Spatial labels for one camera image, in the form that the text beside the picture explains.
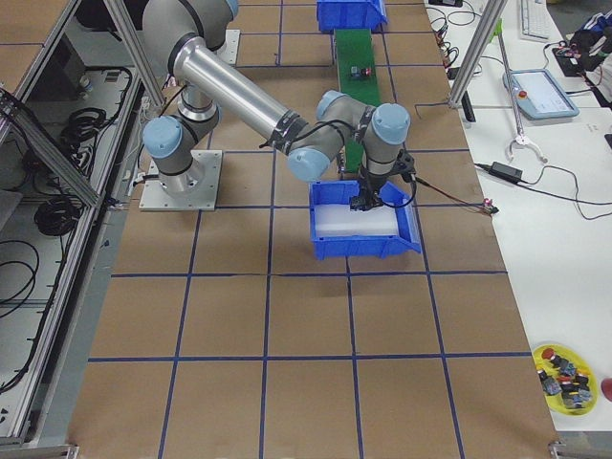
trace robotic arm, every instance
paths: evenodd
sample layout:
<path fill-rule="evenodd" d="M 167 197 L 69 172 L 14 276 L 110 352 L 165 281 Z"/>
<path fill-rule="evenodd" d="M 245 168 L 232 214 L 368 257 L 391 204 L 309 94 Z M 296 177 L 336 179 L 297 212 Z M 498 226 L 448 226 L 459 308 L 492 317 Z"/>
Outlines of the robotic arm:
<path fill-rule="evenodd" d="M 148 48 L 187 85 L 179 113 L 151 121 L 143 133 L 168 193 L 189 192 L 202 177 L 190 149 L 216 126 L 217 103 L 287 155 L 289 168 L 305 182 L 318 180 L 349 139 L 360 142 L 365 155 L 353 209 L 381 206 L 378 193 L 390 175 L 414 179 L 414 161 L 402 150 L 410 123 L 402 106 L 376 108 L 329 91 L 311 126 L 220 59 L 215 52 L 225 46 L 237 13 L 237 0 L 150 0 L 144 11 Z"/>

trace green conveyor belt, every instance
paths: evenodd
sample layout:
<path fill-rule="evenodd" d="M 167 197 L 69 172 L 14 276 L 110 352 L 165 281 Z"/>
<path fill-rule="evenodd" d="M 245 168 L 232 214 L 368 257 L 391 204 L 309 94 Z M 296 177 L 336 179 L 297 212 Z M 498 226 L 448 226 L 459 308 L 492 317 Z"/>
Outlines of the green conveyor belt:
<path fill-rule="evenodd" d="M 338 63 L 339 89 L 363 103 L 378 106 L 381 104 L 379 85 L 376 80 L 376 66 L 372 51 L 372 34 L 368 29 L 335 30 L 336 59 Z M 370 77 L 354 79 L 351 67 L 372 69 Z M 346 171 L 357 172 L 361 164 L 363 148 L 350 141 L 346 145 Z"/>

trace keyboard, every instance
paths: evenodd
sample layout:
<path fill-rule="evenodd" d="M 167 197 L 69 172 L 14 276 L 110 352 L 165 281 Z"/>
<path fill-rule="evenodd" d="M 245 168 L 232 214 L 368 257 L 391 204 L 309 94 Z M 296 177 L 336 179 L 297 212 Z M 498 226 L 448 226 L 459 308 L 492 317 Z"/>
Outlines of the keyboard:
<path fill-rule="evenodd" d="M 521 38 L 533 41 L 548 41 L 551 26 L 546 0 L 520 0 Z"/>

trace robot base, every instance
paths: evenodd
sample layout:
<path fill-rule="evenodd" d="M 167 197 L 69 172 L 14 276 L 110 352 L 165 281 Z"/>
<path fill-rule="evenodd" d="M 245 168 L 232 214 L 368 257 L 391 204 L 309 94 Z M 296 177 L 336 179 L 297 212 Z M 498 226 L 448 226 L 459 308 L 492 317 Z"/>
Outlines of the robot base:
<path fill-rule="evenodd" d="M 168 194 L 159 180 L 150 180 L 144 184 L 141 197 L 141 210 L 214 210 L 217 203 L 219 176 L 223 152 L 221 150 L 192 150 L 194 161 L 205 169 L 205 175 L 193 191 L 181 196 Z M 148 174 L 158 174 L 158 168 L 151 162 Z"/>

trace blue bin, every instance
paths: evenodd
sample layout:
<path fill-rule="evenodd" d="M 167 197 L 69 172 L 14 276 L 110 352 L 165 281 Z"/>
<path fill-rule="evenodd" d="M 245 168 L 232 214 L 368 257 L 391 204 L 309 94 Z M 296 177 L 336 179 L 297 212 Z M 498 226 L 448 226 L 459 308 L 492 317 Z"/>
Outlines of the blue bin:
<path fill-rule="evenodd" d="M 386 24 L 383 0 L 317 0 L 318 29 L 370 29 Z"/>
<path fill-rule="evenodd" d="M 412 205 L 396 208 L 398 235 L 381 236 L 333 236 L 319 237 L 315 206 L 325 204 L 349 205 L 357 196 L 360 186 L 356 181 L 315 182 L 310 184 L 310 233 L 319 260 L 328 256 L 378 256 L 398 255 L 405 251 L 421 253 L 421 240 L 417 229 Z M 383 201 L 394 206 L 401 205 L 409 197 L 393 184 L 382 187 Z"/>

